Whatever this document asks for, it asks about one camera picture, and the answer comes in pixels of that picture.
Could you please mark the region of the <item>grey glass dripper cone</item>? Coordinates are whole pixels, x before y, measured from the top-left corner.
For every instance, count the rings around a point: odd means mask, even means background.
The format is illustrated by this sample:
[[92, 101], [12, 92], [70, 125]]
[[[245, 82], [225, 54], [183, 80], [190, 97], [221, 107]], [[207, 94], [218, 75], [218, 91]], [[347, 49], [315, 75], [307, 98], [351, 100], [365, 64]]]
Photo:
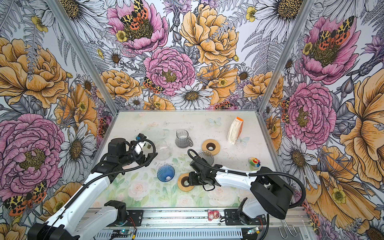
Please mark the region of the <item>grey glass dripper cone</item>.
[[204, 159], [210, 166], [213, 165], [214, 163], [214, 156], [208, 152], [208, 151], [200, 151], [198, 153], [199, 157], [201, 157], [202, 159]]

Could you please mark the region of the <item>blue glass dripper cone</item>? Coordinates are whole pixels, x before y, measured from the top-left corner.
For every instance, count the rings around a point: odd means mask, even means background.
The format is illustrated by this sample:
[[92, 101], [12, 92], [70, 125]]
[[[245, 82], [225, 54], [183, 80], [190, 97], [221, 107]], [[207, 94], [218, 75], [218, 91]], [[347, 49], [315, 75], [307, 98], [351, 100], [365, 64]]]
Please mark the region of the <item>blue glass dripper cone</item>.
[[164, 165], [158, 169], [157, 178], [159, 181], [166, 183], [171, 181], [175, 176], [175, 169], [170, 165]]

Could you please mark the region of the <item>coffee filter pack orange top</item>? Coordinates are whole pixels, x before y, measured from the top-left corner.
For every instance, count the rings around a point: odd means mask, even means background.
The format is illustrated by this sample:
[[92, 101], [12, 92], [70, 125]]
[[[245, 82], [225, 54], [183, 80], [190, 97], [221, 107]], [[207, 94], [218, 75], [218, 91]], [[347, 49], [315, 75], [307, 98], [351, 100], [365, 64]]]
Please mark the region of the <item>coffee filter pack orange top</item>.
[[244, 120], [236, 117], [236, 119], [232, 122], [230, 129], [227, 135], [227, 141], [231, 144], [235, 144], [241, 135], [243, 129]]

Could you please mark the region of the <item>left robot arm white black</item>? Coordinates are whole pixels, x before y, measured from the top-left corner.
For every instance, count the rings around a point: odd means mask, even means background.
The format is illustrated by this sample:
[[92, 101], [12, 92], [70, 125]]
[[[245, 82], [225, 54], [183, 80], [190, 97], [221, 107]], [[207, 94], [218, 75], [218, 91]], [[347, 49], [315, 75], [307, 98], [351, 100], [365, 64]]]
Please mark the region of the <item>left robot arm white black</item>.
[[157, 156], [155, 144], [139, 134], [128, 142], [112, 139], [108, 151], [91, 170], [83, 185], [43, 224], [34, 224], [27, 234], [29, 240], [90, 240], [110, 224], [124, 225], [128, 219], [126, 204], [108, 201], [100, 211], [81, 222], [82, 217], [99, 195], [120, 174], [147, 167]]

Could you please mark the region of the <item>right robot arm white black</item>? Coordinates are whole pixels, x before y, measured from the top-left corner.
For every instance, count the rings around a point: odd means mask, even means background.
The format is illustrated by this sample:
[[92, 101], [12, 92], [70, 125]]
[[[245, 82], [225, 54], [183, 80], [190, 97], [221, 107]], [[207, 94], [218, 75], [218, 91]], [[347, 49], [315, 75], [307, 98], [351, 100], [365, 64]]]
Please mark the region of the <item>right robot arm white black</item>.
[[252, 194], [242, 200], [237, 212], [230, 218], [243, 225], [250, 225], [261, 215], [269, 214], [284, 220], [294, 194], [293, 188], [282, 175], [267, 167], [256, 172], [238, 172], [222, 165], [211, 166], [200, 156], [191, 156], [188, 183], [191, 186], [232, 187]]

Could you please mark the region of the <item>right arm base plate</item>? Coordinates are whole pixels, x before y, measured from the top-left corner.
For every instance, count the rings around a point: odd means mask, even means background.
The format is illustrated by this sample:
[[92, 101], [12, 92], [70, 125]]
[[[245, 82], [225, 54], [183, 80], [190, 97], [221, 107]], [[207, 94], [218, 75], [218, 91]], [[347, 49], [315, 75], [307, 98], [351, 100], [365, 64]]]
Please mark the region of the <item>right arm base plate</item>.
[[256, 218], [251, 219], [244, 213], [235, 210], [235, 209], [224, 209], [224, 222], [226, 226], [237, 226], [237, 225], [247, 225], [247, 226], [261, 226], [267, 224], [266, 216], [260, 215]]

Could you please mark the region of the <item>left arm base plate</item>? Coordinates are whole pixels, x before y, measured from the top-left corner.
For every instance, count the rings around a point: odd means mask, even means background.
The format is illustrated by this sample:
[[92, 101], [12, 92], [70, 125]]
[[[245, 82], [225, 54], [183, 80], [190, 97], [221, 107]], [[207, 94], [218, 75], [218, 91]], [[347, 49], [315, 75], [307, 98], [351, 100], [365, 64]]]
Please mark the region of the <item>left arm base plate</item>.
[[125, 213], [118, 212], [117, 219], [108, 227], [140, 227], [143, 220], [143, 210], [127, 210]]

